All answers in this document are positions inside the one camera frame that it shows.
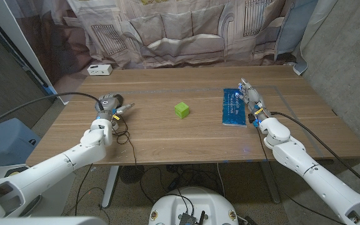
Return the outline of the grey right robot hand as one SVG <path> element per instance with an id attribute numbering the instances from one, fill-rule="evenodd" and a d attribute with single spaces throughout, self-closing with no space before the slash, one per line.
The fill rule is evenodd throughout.
<path id="1" fill-rule="evenodd" d="M 271 117 L 262 96 L 244 78 L 241 79 L 238 89 L 235 96 L 243 100 L 249 109 L 248 120 L 251 124 L 258 127 L 263 120 Z"/>

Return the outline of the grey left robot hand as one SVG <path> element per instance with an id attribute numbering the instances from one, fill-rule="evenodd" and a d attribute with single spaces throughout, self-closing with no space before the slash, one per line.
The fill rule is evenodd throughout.
<path id="1" fill-rule="evenodd" d="M 120 94 L 109 93 L 105 96 L 100 96 L 99 101 L 102 104 L 103 110 L 101 110 L 99 104 L 96 103 L 96 119 L 106 119 L 109 121 L 113 119 L 120 120 L 120 115 L 134 106 L 134 103 L 124 105 L 124 98 Z"/>

